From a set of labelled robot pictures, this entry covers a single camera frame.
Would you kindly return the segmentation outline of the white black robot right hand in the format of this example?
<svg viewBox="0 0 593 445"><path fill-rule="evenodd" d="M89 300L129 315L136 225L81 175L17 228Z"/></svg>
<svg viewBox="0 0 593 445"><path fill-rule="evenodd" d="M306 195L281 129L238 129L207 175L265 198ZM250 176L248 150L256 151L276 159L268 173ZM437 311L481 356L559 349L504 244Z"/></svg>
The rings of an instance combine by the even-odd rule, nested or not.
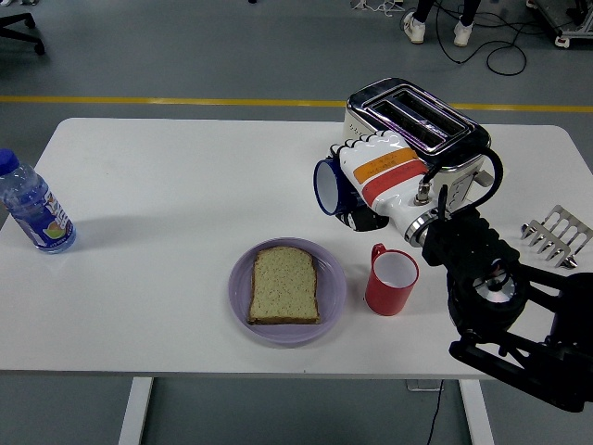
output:
<svg viewBox="0 0 593 445"><path fill-rule="evenodd" d="M402 235L433 208L432 202L415 202L428 168L399 133L347 140L331 146L330 152L366 207L389 218Z"/></svg>

